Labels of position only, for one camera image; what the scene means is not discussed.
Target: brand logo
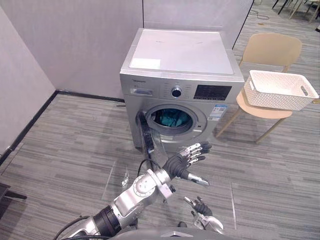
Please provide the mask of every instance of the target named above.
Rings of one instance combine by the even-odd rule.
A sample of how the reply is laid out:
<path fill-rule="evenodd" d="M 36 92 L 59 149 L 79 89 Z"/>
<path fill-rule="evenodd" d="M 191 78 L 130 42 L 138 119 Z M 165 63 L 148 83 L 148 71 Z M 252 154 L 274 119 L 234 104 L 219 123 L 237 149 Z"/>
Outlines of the brand logo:
<path fill-rule="evenodd" d="M 146 83 L 146 81 L 142 81 L 142 80 L 134 80 L 134 79 L 132 79 L 132 81 L 134 81 L 136 83 Z"/>

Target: gray wall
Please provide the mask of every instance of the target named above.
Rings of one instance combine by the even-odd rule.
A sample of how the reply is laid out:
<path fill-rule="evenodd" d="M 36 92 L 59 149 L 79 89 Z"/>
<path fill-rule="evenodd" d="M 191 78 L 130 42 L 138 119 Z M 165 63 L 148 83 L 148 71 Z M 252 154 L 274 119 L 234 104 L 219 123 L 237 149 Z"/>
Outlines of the gray wall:
<path fill-rule="evenodd" d="M 54 91 L 0 7 L 0 155 Z"/>
<path fill-rule="evenodd" d="M 142 0 L 0 0 L 57 89 L 122 98 L 119 72 Z"/>
<path fill-rule="evenodd" d="M 253 0 L 143 0 L 144 27 L 219 31 L 232 49 Z"/>

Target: chair seat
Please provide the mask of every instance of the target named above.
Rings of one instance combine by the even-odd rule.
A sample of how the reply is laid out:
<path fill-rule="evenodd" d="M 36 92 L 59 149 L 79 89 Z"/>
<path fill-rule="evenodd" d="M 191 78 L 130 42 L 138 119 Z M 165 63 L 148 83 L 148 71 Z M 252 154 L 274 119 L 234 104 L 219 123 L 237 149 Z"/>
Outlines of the chair seat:
<path fill-rule="evenodd" d="M 244 89 L 242 89 L 236 97 L 236 102 L 238 103 L 239 107 L 246 113 L 263 119 L 285 119 L 287 117 L 290 117 L 293 113 L 291 110 L 252 106 L 248 103 L 248 99 Z"/>

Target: basket handle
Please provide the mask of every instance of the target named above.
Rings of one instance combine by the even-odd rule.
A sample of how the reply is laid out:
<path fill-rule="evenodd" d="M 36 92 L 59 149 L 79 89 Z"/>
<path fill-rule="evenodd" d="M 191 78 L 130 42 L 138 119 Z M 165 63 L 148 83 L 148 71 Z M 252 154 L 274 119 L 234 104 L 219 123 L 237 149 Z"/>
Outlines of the basket handle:
<path fill-rule="evenodd" d="M 249 85 L 251 87 L 251 90 L 254 91 L 255 90 L 255 85 L 254 85 L 252 79 L 249 80 Z"/>
<path fill-rule="evenodd" d="M 309 93 L 307 92 L 307 90 L 305 89 L 305 87 L 303 85 L 300 86 L 302 92 L 304 93 L 304 95 L 308 96 Z"/>

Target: laundry basket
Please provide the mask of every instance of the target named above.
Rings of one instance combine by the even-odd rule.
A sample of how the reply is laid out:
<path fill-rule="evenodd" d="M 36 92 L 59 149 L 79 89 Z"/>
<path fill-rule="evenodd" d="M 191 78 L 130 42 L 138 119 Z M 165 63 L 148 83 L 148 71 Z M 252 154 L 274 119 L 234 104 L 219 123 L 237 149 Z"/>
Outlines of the laundry basket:
<path fill-rule="evenodd" d="M 304 76 L 273 71 L 251 70 L 244 91 L 250 105 L 294 111 L 319 98 Z"/>

